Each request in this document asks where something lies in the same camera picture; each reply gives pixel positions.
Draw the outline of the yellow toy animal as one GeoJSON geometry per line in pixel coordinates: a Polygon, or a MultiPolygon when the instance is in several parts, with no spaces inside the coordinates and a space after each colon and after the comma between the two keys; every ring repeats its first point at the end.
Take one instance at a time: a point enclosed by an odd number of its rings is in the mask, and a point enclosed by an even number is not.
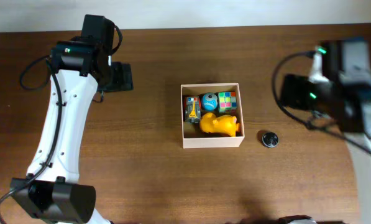
{"type": "Polygon", "coordinates": [[[236,116],[228,114],[217,117],[214,113],[202,116],[199,126],[204,133],[226,134],[235,137],[240,132],[240,124],[236,116]]]}

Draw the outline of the grey red toy truck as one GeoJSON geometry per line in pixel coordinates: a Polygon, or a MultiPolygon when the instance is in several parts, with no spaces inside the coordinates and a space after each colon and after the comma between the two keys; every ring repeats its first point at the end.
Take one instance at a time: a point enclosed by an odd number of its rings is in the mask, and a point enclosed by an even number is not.
{"type": "Polygon", "coordinates": [[[198,96],[187,96],[183,99],[184,122],[197,124],[201,121],[201,103],[198,96]]]}

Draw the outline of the pink cardboard box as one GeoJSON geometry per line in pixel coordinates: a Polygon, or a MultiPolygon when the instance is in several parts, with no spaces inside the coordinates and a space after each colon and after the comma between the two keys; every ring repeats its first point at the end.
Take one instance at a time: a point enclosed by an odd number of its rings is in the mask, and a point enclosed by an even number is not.
{"type": "Polygon", "coordinates": [[[242,115],[242,104],[238,83],[208,83],[208,84],[189,84],[181,86],[181,118],[183,148],[207,148],[207,147],[238,147],[244,139],[244,121],[242,115]],[[237,109],[234,113],[220,113],[218,107],[214,111],[206,111],[202,106],[202,97],[206,93],[215,93],[218,97],[219,92],[234,91],[237,94],[237,109]],[[240,124],[240,132],[235,137],[226,134],[213,134],[202,132],[199,123],[191,124],[183,120],[183,99],[187,96],[198,96],[201,103],[201,117],[206,113],[214,113],[217,117],[228,114],[237,117],[240,124]]]}

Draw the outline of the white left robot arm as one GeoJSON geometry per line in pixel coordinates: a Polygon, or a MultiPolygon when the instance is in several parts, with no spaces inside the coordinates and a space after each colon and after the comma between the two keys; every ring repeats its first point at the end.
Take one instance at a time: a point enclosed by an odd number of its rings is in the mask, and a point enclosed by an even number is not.
{"type": "Polygon", "coordinates": [[[81,34],[59,41],[43,57],[51,85],[42,136],[26,177],[11,180],[8,196],[45,223],[105,223],[96,190],[78,180],[80,146],[95,95],[129,91],[131,66],[113,62],[122,42],[115,23],[87,14],[81,34]]]}

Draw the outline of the black round spider toy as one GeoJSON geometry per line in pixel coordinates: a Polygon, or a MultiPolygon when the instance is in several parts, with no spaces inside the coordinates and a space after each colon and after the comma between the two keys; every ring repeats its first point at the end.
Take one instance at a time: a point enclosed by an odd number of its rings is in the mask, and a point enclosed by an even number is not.
{"type": "Polygon", "coordinates": [[[273,132],[266,132],[262,135],[262,144],[265,147],[273,148],[279,143],[279,137],[273,132]]]}

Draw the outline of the blue white toy ball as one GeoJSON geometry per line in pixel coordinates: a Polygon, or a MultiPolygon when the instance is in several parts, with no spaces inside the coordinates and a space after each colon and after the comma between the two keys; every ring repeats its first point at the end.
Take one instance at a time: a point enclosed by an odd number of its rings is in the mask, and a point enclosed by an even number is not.
{"type": "Polygon", "coordinates": [[[206,111],[214,111],[218,107],[218,97],[215,93],[204,94],[201,102],[206,111]]]}

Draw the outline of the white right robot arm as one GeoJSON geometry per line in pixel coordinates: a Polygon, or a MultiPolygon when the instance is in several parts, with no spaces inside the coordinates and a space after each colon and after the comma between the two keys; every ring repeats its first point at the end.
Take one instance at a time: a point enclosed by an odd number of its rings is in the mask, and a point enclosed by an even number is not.
{"type": "Polygon", "coordinates": [[[277,106],[310,131],[346,142],[357,183],[362,223],[371,223],[371,64],[364,39],[325,40],[314,50],[286,56],[275,67],[272,93],[277,106]],[[307,77],[277,76],[296,57],[313,59],[307,77]]]}

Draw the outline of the colourful puzzle cube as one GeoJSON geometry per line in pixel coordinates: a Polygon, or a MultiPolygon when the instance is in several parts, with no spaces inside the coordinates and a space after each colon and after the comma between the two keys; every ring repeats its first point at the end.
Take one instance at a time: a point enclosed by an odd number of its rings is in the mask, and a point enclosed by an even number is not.
{"type": "Polygon", "coordinates": [[[234,113],[237,109],[237,94],[234,91],[218,93],[218,111],[220,113],[234,113]]]}

